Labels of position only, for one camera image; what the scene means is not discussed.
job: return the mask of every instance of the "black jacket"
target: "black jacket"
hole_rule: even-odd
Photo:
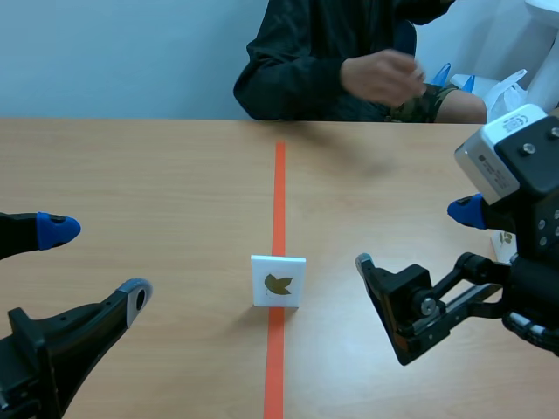
[[[343,61],[393,47],[395,22],[429,23],[451,3],[269,0],[235,97],[257,120],[382,120],[383,106],[344,91]]]

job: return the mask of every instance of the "camouflage shorts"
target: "camouflage shorts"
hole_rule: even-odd
[[[387,121],[432,124],[437,119],[438,110],[443,104],[443,100],[453,90],[456,90],[456,88],[427,85],[427,92],[422,97],[409,100],[399,107],[391,108]]]

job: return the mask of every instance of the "person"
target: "person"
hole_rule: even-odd
[[[256,120],[486,122],[483,100],[427,85],[394,50],[397,22],[426,24],[454,0],[269,0],[233,92]]]

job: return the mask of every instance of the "hand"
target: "hand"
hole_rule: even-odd
[[[342,64],[343,87],[357,98],[398,107],[425,93],[425,75],[411,55],[385,50]]]

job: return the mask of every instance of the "blue gripper fingertip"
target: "blue gripper fingertip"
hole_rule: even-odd
[[[454,201],[448,206],[448,215],[457,223],[485,230],[487,227],[483,217],[482,200],[483,196],[478,194]]]
[[[80,232],[81,226],[75,218],[37,213],[37,242],[40,251],[69,243]]]

